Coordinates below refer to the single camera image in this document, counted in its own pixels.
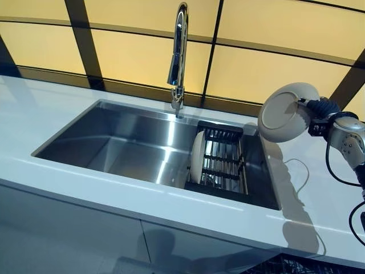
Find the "dishwasher rack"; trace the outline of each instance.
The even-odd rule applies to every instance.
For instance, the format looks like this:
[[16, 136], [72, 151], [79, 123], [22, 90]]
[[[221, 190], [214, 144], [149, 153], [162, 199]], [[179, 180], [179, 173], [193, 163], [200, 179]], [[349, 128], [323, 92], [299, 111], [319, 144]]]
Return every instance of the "dishwasher rack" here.
[[243, 129], [199, 121], [197, 133], [201, 131], [205, 131], [205, 148], [199, 184], [248, 195]]

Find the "chrome faucet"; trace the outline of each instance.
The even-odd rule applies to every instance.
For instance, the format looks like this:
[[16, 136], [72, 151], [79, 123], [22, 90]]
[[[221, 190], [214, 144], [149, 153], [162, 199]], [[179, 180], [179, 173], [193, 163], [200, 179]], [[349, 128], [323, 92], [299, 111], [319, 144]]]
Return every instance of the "chrome faucet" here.
[[175, 34], [173, 38], [173, 54], [170, 65], [167, 83], [176, 86], [171, 89], [171, 106], [176, 110], [176, 117], [179, 117], [179, 110], [184, 102], [184, 72], [186, 44], [188, 42], [188, 4], [185, 2], [179, 5], [176, 15]]

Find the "cabinet door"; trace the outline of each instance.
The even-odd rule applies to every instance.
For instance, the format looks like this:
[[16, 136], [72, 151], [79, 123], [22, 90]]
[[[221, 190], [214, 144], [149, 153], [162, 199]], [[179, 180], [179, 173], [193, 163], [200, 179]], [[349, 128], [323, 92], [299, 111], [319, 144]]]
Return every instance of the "cabinet door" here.
[[278, 252], [142, 222], [151, 262], [183, 273], [241, 273]]
[[113, 273], [124, 258], [149, 262], [140, 220], [0, 186], [0, 273]]

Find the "white countertop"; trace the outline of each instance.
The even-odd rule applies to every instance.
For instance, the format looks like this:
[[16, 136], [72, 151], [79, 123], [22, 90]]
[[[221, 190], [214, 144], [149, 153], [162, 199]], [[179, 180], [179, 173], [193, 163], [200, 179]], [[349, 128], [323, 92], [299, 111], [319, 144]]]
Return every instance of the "white countertop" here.
[[[261, 208], [141, 180], [51, 162], [31, 156], [40, 145], [98, 99], [169, 110], [168, 103], [131, 96], [0, 76], [0, 178], [20, 185], [120, 208], [135, 217], [196, 232], [235, 239], [260, 248], [314, 255], [319, 260], [365, 268], [365, 247], [348, 227], [350, 211], [362, 201], [361, 190], [335, 181], [326, 169], [325, 141], [304, 133], [273, 144], [265, 142], [283, 210]], [[235, 123], [257, 119], [184, 107], [182, 114]], [[299, 200], [293, 190], [298, 190]], [[341, 178], [356, 181], [340, 153], [331, 150], [331, 165]], [[362, 239], [361, 209], [354, 227]], [[323, 240], [327, 253], [323, 254]]]

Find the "black frame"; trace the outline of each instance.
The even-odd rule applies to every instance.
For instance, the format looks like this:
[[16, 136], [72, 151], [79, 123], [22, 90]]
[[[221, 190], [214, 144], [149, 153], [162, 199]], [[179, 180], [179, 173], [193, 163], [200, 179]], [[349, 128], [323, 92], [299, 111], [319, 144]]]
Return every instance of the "black frame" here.
[[[323, 3], [312, 0], [296, 0], [301, 2], [312, 3], [313, 5], [331, 6], [337, 9], [351, 10], [365, 14], [365, 10], [359, 10], [351, 7], [339, 6], [330, 3]], [[13, 18], [0, 17], [0, 22], [16, 22], [16, 23], [32, 23], [43, 25], [67, 26], [72, 27], [75, 39], [78, 45], [80, 56], [85, 68], [86, 75], [69, 73], [64, 71], [47, 70], [36, 67], [19, 66], [14, 63], [5, 43], [0, 36], [0, 74], [15, 76], [27, 79], [45, 80], [48, 82], [69, 84], [72, 86], [93, 88], [108, 92], [116, 92], [121, 94], [139, 96], [142, 98], [171, 101], [171, 95], [168, 88], [153, 87], [141, 83], [131, 83], [122, 80], [103, 78], [98, 56], [95, 50], [94, 41], [92, 39], [91, 29], [117, 31], [122, 33], [132, 33], [139, 35], [148, 35], [160, 38], [173, 39], [173, 33], [167, 31], [156, 31], [138, 29], [134, 27], [114, 26], [90, 23], [88, 20], [84, 0], [65, 0], [66, 8], [70, 17], [70, 21], [56, 19], [34, 19], [34, 18]], [[250, 49], [264, 51], [269, 53], [283, 54], [294, 57], [313, 59], [316, 61], [335, 63], [338, 65], [350, 67], [349, 72], [341, 81], [340, 85], [333, 92], [330, 99], [335, 100], [341, 109], [344, 109], [351, 99], [356, 95], [365, 83], [365, 49], [357, 60], [338, 58], [325, 54], [312, 53], [308, 51], [287, 49], [284, 47], [263, 45], [245, 41], [235, 41], [230, 39], [218, 38], [218, 29], [222, 9], [224, 8], [224, 0], [220, 0], [216, 25], [213, 37], [202, 37], [198, 35], [189, 35], [188, 40], [198, 43], [208, 43], [211, 45], [209, 62], [206, 71], [204, 88], [202, 94], [186, 92], [185, 105], [208, 108], [212, 110], [232, 112], [236, 114], [258, 116], [262, 106], [260, 103], [247, 102], [244, 100], [235, 100], [230, 98], [222, 98], [206, 94], [209, 81], [210, 69], [214, 56], [216, 45], [236, 47], [241, 49]]]

